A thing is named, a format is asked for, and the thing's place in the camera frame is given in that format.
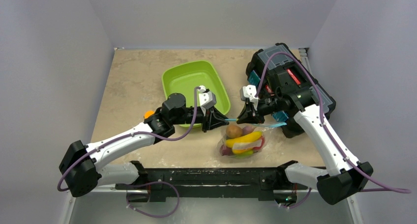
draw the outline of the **bag of fruit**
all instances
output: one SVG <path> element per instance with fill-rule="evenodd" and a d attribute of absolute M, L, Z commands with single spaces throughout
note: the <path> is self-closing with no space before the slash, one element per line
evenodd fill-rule
<path fill-rule="evenodd" d="M 265 147 L 271 132 L 271 128 L 230 123 L 221 130 L 217 146 L 222 156 L 247 158 Z"/>

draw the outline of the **gray floor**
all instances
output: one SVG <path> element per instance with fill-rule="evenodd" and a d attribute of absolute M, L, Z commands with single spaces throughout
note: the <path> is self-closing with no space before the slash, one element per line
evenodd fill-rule
<path fill-rule="evenodd" d="M 175 198 L 165 203 L 135 205 L 152 214 L 165 214 L 175 205 Z M 71 216 L 72 224 L 322 224 L 353 223 L 347 201 L 331 206 L 318 193 L 290 211 L 278 209 L 275 202 L 253 198 L 181 198 L 173 215 L 155 219 L 126 209 L 124 193 L 90 193 L 77 198 Z"/>

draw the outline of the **beige tabletop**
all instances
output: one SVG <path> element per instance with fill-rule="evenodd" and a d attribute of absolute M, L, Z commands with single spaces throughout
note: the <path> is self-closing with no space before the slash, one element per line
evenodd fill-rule
<path fill-rule="evenodd" d="M 242 86 L 248 85 L 245 69 L 257 50 L 116 50 L 95 123 L 92 142 L 112 137 L 144 120 L 146 111 L 155 110 L 165 100 L 161 76 L 167 69 L 195 60 L 208 60 L 217 70 L 231 102 L 227 117 L 236 118 L 243 102 Z M 299 58 L 298 51 L 293 53 Z M 171 137 L 186 128 L 175 126 Z M 114 164 L 140 161 L 146 168 L 230 168 L 276 167 L 290 160 L 308 166 L 323 166 L 323 160 L 304 133 L 292 139 L 275 128 L 266 147 L 245 159 L 220 156 L 217 143 L 220 128 L 203 133 L 194 128 L 179 141 L 161 141 L 133 151 Z"/>

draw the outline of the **lime green container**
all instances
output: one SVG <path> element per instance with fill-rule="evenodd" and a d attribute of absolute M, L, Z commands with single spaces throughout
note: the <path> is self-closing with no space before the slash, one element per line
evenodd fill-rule
<path fill-rule="evenodd" d="M 227 114 L 230 110 L 230 100 L 219 75 L 210 62 L 204 60 L 189 62 L 170 68 L 162 74 L 165 98 L 168 99 L 172 93 L 181 93 L 185 96 L 187 107 L 194 106 L 193 90 L 200 85 L 204 85 L 216 95 L 216 109 L 222 114 Z"/>

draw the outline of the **wall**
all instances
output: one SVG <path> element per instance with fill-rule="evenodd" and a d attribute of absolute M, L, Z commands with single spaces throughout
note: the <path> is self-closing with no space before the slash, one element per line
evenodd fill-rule
<path fill-rule="evenodd" d="M 58 223 L 70 143 L 89 142 L 113 56 L 89 0 L 0 0 L 0 223 Z"/>
<path fill-rule="evenodd" d="M 415 223 L 416 30 L 416 0 L 337 0 L 309 50 L 342 140 L 373 177 L 414 191 L 360 194 L 365 223 Z"/>
<path fill-rule="evenodd" d="M 114 46 L 310 46 L 336 0 L 90 0 Z"/>

